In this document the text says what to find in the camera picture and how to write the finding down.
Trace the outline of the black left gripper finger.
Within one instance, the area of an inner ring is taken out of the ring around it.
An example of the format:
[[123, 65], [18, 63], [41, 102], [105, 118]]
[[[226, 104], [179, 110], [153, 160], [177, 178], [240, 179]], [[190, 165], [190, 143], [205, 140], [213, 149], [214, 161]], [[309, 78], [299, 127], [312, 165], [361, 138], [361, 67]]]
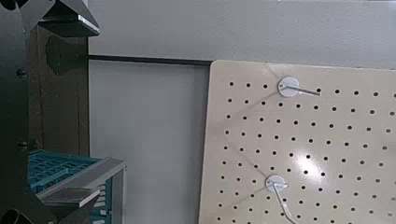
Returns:
[[99, 189], [65, 188], [39, 199], [30, 190], [1, 197], [1, 224], [84, 224]]
[[36, 26], [61, 37], [99, 36], [100, 27], [84, 0], [1, 0], [1, 28], [28, 35]]

